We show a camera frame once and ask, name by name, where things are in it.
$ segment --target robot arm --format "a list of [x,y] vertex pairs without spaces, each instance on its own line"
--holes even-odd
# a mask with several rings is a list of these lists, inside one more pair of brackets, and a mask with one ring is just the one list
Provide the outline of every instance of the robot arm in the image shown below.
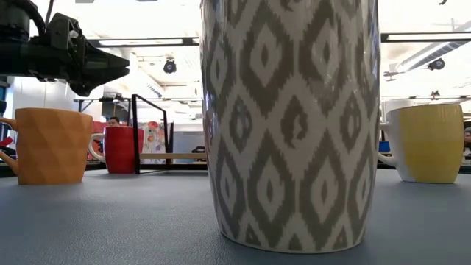
[[[29,20],[39,34],[29,39]],[[0,75],[66,80],[79,96],[129,73],[129,60],[93,47],[79,22],[56,13],[46,26],[30,0],[0,0]]]

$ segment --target ceiling light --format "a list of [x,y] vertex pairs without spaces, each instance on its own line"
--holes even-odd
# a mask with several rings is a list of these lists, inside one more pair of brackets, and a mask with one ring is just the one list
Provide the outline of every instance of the ceiling light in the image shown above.
[[407,42],[450,42],[470,41],[471,32],[408,32],[408,33],[382,33],[382,43],[407,43]]
[[153,46],[199,46],[198,37],[150,38],[150,39],[98,39],[88,40],[96,48],[102,47],[153,47]]

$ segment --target person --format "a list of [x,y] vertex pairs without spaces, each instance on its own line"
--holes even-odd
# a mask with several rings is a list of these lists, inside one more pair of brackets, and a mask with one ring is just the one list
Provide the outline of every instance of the person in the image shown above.
[[471,156],[471,127],[464,129],[464,147],[461,163],[467,165],[470,164],[471,160],[467,159],[469,156]]
[[108,126],[110,126],[110,127],[118,127],[120,125],[121,124],[119,123],[119,118],[118,117],[111,117],[108,120]]

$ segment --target gray table surface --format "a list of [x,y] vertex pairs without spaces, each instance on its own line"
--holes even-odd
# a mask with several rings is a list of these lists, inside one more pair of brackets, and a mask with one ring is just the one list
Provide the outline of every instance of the gray table surface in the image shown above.
[[206,173],[108,175],[19,186],[0,179],[0,264],[469,264],[471,175],[402,183],[378,170],[365,241],[348,251],[254,250],[218,231]]

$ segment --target gray patterned mug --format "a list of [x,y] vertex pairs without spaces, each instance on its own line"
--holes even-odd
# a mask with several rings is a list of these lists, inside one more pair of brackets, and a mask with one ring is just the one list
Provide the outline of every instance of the gray patterned mug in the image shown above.
[[205,141],[219,228],[240,244],[359,244],[377,163],[377,0],[203,0]]

